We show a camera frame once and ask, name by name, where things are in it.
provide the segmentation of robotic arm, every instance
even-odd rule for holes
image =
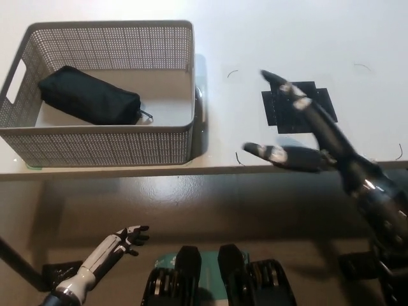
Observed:
[[[143,245],[149,236],[143,232],[148,226],[131,226],[105,238],[85,260],[78,273],[61,282],[44,300],[43,306],[82,306],[88,291],[122,258],[124,254],[137,256],[132,246]]]
[[[246,143],[243,149],[287,170],[319,172],[335,168],[344,191],[374,232],[371,255],[388,305],[408,305],[408,199],[374,162],[359,155],[331,117],[287,80],[263,70],[271,88],[280,90],[309,125],[319,150]]]

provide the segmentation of white robotic hand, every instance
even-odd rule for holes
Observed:
[[[124,254],[138,255],[132,246],[141,246],[149,239],[144,235],[148,229],[148,226],[131,226],[107,236],[84,261],[78,273],[62,281],[45,298],[43,306],[82,306],[88,291],[95,288]]]

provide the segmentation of black pouch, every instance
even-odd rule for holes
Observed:
[[[96,125],[136,124],[143,112],[138,94],[70,66],[46,77],[38,87],[46,104]]]

